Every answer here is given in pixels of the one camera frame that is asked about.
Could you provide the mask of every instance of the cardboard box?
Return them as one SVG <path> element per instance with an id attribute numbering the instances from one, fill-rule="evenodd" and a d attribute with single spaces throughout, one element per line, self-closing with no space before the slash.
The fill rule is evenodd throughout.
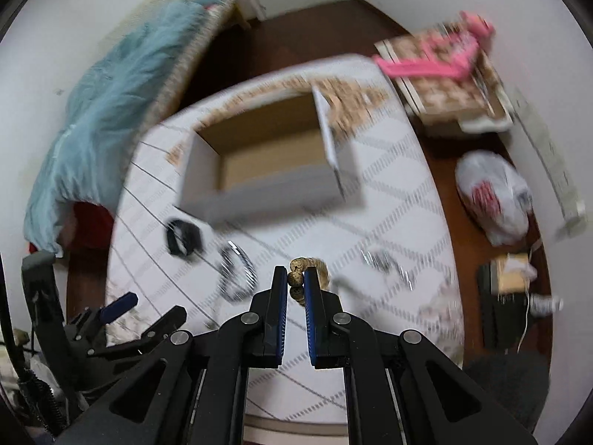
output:
<path id="1" fill-rule="evenodd" d="M 316 88 L 281 90 L 199 130 L 185 152 L 177 206 L 215 224 L 343 198 L 328 109 Z"/>

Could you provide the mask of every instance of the plastic bag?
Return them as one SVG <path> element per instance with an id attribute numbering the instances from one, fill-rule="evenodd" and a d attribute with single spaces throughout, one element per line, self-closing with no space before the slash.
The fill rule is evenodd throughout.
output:
<path id="1" fill-rule="evenodd" d="M 457 163 L 455 180 L 461 200 L 492 245 L 514 244 L 526 235 L 531 192 L 501 156 L 468 152 Z"/>

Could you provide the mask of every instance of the blue blanket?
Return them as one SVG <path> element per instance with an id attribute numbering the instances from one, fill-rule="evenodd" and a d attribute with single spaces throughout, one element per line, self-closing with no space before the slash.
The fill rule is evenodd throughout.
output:
<path id="1" fill-rule="evenodd" d="M 203 24 L 203 5 L 173 1 L 123 38 L 70 93 L 66 124 L 33 186 L 25 239 L 60 254 L 56 242 L 74 202 L 91 202 L 112 215 L 122 191 L 129 147 L 175 62 Z"/>

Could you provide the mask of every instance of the black cable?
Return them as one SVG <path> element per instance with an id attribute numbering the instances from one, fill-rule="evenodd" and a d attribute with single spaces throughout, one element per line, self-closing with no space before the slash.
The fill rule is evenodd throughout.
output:
<path id="1" fill-rule="evenodd" d="M 2 257 L 0 257 L 0 330 L 2 330 L 5 340 L 4 346 L 8 352 L 8 358 L 19 377 L 19 388 L 27 405 L 47 431 L 54 437 L 58 436 L 66 428 L 66 419 L 62 415 L 49 385 L 37 378 L 35 373 L 25 366 L 23 353 L 19 353 L 14 342 Z"/>
<path id="2" fill-rule="evenodd" d="M 10 310 L 8 308 L 8 296 L 6 293 L 6 281 L 4 279 L 4 266 L 0 256 L 0 330 L 4 337 L 4 346 L 8 352 L 8 358 L 13 364 L 14 371 L 21 380 L 29 377 L 22 353 L 19 353 L 13 336 L 13 324 L 10 320 Z"/>
<path id="3" fill-rule="evenodd" d="M 6 346 L 6 343 L 2 340 L 0 340 L 0 346 Z M 39 355 L 39 352 L 33 348 L 30 347 L 22 347 L 23 351 L 26 351 L 27 353 L 31 353 L 31 355 Z"/>

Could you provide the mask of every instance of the gray fabric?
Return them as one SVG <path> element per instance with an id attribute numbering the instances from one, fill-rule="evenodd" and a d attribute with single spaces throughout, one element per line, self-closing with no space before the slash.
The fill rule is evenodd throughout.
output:
<path id="1" fill-rule="evenodd" d="M 464 371 L 533 432 L 550 387 L 543 356 L 532 352 L 484 356 L 464 367 Z"/>

